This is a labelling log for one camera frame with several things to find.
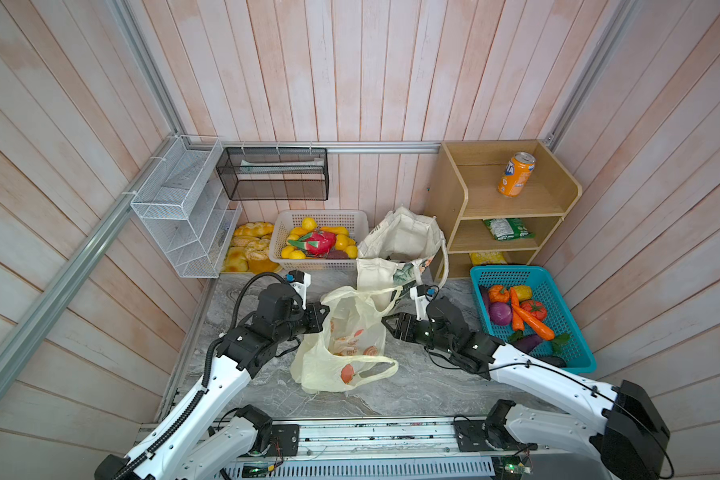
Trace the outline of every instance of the fruit basket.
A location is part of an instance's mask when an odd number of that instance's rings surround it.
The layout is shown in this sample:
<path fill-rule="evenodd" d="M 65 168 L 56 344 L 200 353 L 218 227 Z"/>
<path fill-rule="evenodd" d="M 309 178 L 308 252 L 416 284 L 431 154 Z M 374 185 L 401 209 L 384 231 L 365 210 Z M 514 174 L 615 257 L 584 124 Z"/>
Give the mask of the fruit basket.
<path fill-rule="evenodd" d="M 358 244 L 368 235 L 368 217 L 360 210 L 284 210 L 277 216 L 272 240 L 269 242 L 269 259 L 289 270 L 356 270 L 355 260 L 326 260 L 307 258 L 289 260 L 280 257 L 288 244 L 288 233 L 302 225 L 307 217 L 314 218 L 319 226 L 345 226 L 349 236 Z"/>
<path fill-rule="evenodd" d="M 528 285 L 534 292 L 534 300 L 542 302 L 547 307 L 547 318 L 544 323 L 554 331 L 555 335 L 570 334 L 570 340 L 562 346 L 562 352 L 556 355 L 565 360 L 567 367 L 563 368 L 571 373 L 589 373 L 597 367 L 592 350 L 586 344 L 581 330 L 571 315 L 563 296 L 552 280 L 552 275 L 540 266 L 526 265 L 488 265 L 476 266 L 470 270 L 472 286 L 474 288 L 474 301 L 480 312 L 480 321 L 483 330 L 493 336 L 507 341 L 512 331 L 512 325 L 500 326 L 492 323 L 488 318 L 488 305 L 483 302 L 480 286 L 504 285 L 506 287 Z M 552 355 L 549 342 L 544 342 L 530 353 L 531 356 Z"/>

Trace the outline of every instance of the fanta can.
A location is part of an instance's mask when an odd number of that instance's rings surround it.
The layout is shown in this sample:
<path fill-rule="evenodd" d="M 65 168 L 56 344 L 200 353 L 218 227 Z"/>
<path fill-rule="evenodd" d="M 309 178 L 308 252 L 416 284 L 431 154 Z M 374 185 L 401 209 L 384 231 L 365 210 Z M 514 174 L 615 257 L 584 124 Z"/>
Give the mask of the fanta can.
<path fill-rule="evenodd" d="M 508 197 L 517 197 L 536 167 L 533 155 L 524 151 L 517 152 L 507 164 L 504 175 L 499 181 L 499 193 Z"/>

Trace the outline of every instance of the plastic bag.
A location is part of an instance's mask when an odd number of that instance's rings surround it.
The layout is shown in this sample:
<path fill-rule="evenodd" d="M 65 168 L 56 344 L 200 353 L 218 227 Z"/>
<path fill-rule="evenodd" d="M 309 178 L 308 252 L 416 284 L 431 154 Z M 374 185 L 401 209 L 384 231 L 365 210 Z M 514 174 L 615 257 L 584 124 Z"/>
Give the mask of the plastic bag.
<path fill-rule="evenodd" d="M 445 243 L 445 235 L 435 218 L 398 207 L 358 245 L 358 290 L 421 285 L 423 272 L 440 250 L 444 259 L 443 278 L 439 283 L 442 288 L 448 279 Z M 388 296 L 374 297 L 379 309 L 386 308 L 390 301 Z"/>
<path fill-rule="evenodd" d="M 383 311 L 376 309 L 372 296 L 390 296 L 401 287 L 373 292 L 357 292 L 343 286 L 327 293 L 320 300 L 331 309 L 322 324 L 322 332 L 304 335 L 291 364 L 291 376 L 307 393 L 346 392 L 360 385 L 393 376 L 398 362 L 384 356 L 387 331 L 382 317 L 394 303 Z M 361 373 L 376 365 L 389 367 L 374 375 Z"/>

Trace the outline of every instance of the green snack bag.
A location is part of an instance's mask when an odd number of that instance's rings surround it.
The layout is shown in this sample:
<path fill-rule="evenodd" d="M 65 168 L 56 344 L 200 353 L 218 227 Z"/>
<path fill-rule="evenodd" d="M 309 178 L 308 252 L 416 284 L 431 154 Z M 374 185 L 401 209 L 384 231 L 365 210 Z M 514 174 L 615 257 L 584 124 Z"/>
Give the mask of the green snack bag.
<path fill-rule="evenodd" d="M 523 221 L 519 218 L 491 218 L 483 220 L 483 223 L 490 230 L 490 234 L 496 240 L 514 240 L 515 238 L 523 238 L 524 236 L 532 237 L 532 233 L 528 232 Z"/>

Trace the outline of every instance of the can lid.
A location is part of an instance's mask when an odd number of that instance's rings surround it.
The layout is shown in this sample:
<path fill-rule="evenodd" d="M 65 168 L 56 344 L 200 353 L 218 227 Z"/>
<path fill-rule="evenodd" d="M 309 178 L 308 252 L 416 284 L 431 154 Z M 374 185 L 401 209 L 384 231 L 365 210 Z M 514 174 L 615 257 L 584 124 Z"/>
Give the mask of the can lid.
<path fill-rule="evenodd" d="M 514 155 L 515 159 L 522 164 L 535 164 L 536 158 L 528 152 L 519 151 Z"/>

